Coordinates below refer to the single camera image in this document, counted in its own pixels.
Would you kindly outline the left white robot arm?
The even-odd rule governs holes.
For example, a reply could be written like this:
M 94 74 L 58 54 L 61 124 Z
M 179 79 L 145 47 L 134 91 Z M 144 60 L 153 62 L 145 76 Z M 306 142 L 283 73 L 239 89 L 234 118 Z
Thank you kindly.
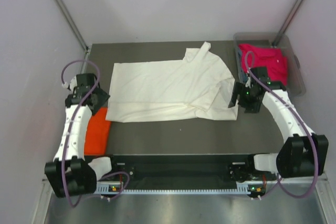
M 104 119 L 109 95 L 93 73 L 76 75 L 66 87 L 66 121 L 57 153 L 45 175 L 58 198 L 92 194 L 97 182 L 114 180 L 119 168 L 104 155 L 110 122 Z

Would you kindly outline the white t shirt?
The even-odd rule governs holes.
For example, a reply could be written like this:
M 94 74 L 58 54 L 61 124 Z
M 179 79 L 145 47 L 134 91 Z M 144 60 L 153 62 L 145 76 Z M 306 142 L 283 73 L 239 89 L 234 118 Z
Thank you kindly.
M 156 122 L 186 119 L 235 121 L 229 107 L 235 78 L 211 43 L 187 48 L 183 59 L 115 63 L 106 120 Z

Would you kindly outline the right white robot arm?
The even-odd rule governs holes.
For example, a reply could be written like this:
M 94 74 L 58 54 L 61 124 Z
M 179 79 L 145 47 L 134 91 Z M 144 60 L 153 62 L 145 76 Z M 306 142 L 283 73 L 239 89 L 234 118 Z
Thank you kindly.
M 323 174 L 329 142 L 317 135 L 298 115 L 281 81 L 272 81 L 266 67 L 249 69 L 250 85 L 235 82 L 229 108 L 239 105 L 247 113 L 258 113 L 264 106 L 276 122 L 284 144 L 279 153 L 251 154 L 245 174 L 252 180 L 264 172 L 282 178 Z

